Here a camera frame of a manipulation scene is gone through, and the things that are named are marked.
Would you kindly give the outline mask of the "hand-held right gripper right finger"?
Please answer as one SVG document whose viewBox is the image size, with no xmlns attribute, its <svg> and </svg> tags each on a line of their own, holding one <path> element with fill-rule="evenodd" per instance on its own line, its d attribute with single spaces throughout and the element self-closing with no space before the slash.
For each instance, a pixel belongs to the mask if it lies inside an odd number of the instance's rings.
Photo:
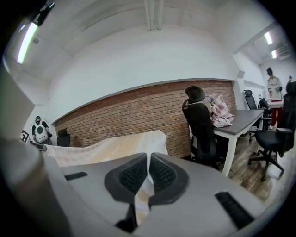
<svg viewBox="0 0 296 237">
<path fill-rule="evenodd" d="M 150 174 L 160 188 L 139 237 L 255 235 L 264 204 L 219 171 L 169 155 L 151 155 Z"/>
</svg>

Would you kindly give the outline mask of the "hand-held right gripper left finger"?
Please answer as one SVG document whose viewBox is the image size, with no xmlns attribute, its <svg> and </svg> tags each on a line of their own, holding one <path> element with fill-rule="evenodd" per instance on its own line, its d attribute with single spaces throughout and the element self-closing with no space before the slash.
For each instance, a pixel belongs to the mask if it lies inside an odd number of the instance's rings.
<svg viewBox="0 0 296 237">
<path fill-rule="evenodd" d="M 137 229 L 135 195 L 147 177 L 146 161 L 146 154 L 139 153 L 107 162 L 60 167 L 54 158 L 45 158 L 71 237 L 129 236 Z"/>
</svg>

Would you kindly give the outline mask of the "beige checked flower tablecloth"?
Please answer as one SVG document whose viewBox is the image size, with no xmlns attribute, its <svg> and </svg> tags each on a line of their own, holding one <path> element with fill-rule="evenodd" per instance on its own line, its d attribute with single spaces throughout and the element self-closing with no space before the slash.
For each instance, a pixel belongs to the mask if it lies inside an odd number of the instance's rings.
<svg viewBox="0 0 296 237">
<path fill-rule="evenodd" d="M 149 172 L 151 154 L 155 152 L 167 154 L 166 139 L 165 134 L 157 130 L 108 138 L 84 148 L 47 146 L 43 157 L 44 160 L 46 157 L 54 158 L 60 167 L 71 167 L 107 162 L 145 153 L 147 156 L 147 177 L 135 195 L 136 220 L 139 226 L 150 212 L 149 199 L 155 195 L 155 185 Z"/>
</svg>

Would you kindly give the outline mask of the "black office chair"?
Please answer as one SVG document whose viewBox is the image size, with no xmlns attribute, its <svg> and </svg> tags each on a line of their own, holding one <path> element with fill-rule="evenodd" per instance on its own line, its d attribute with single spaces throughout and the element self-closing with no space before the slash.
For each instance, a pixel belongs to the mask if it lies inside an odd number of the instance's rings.
<svg viewBox="0 0 296 237">
<path fill-rule="evenodd" d="M 225 159 L 216 152 L 216 140 L 213 133 L 210 113 L 207 106 L 202 102 L 205 92 L 197 86 L 185 89 L 188 99 L 182 105 L 182 112 L 191 129 L 191 153 L 192 160 L 202 165 L 219 169 Z"/>
<path fill-rule="evenodd" d="M 70 134 L 67 132 L 67 128 L 61 129 L 57 133 L 57 146 L 69 147 L 70 146 Z"/>
<path fill-rule="evenodd" d="M 283 175 L 284 169 L 279 165 L 277 156 L 283 157 L 285 152 L 294 147 L 294 134 L 296 131 L 296 81 L 289 82 L 286 86 L 286 94 L 284 95 L 284 104 L 282 118 L 274 131 L 259 130 L 255 132 L 257 143 L 263 150 L 259 150 L 258 154 L 262 156 L 250 158 L 248 165 L 254 161 L 265 161 L 265 170 L 261 177 L 261 181 L 266 180 L 266 172 L 269 164 L 273 164 L 281 170 Z"/>
<path fill-rule="evenodd" d="M 256 110 L 257 106 L 256 106 L 256 102 L 255 99 L 253 97 L 253 93 L 251 90 L 245 90 L 245 99 L 247 102 L 247 105 L 249 107 L 250 110 Z"/>
</svg>

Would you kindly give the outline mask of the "white humanoid robot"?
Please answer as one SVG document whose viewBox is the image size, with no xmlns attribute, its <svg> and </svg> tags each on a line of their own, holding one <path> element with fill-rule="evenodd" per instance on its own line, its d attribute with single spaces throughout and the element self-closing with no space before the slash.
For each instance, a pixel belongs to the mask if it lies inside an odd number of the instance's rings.
<svg viewBox="0 0 296 237">
<path fill-rule="evenodd" d="M 49 131 L 49 127 L 40 116 L 36 116 L 35 122 L 32 126 L 32 138 L 38 144 L 52 145 L 52 134 Z"/>
</svg>

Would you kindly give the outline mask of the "dark desk with white legs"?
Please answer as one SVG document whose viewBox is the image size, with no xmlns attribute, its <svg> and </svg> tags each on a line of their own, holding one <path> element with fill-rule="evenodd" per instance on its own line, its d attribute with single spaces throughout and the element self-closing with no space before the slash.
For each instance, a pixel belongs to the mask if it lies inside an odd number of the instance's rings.
<svg viewBox="0 0 296 237">
<path fill-rule="evenodd" d="M 216 135 L 228 139 L 228 150 L 226 155 L 226 160 L 224 163 L 224 167 L 222 173 L 225 176 L 228 176 L 235 150 L 236 150 L 236 143 L 237 138 L 240 137 L 242 134 L 245 134 L 249 131 L 251 126 L 258 121 L 260 118 L 263 117 L 264 109 L 257 109 L 257 110 L 234 110 L 234 120 L 231 122 L 230 126 L 223 127 L 223 128 L 214 128 L 213 132 Z"/>
</svg>

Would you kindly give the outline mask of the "pink checked cloth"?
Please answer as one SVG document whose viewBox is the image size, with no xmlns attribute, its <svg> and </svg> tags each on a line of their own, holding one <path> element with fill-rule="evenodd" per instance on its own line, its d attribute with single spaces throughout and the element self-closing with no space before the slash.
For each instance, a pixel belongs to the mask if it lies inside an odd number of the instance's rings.
<svg viewBox="0 0 296 237">
<path fill-rule="evenodd" d="M 214 127 L 223 128 L 231 126 L 234 120 L 234 115 L 230 113 L 222 95 L 216 97 L 210 104 L 210 120 Z"/>
</svg>

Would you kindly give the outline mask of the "long ceiling light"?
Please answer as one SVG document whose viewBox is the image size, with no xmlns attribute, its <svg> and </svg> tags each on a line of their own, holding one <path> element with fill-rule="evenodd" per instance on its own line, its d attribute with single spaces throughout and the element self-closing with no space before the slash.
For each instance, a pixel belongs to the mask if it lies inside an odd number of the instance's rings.
<svg viewBox="0 0 296 237">
<path fill-rule="evenodd" d="M 37 25 L 35 23 L 31 22 L 29 24 L 29 27 L 25 33 L 22 44 L 20 46 L 20 49 L 18 52 L 17 63 L 22 64 L 24 62 L 24 58 L 25 58 L 27 49 L 29 47 L 29 44 L 30 44 L 36 30 L 37 30 Z"/>
</svg>

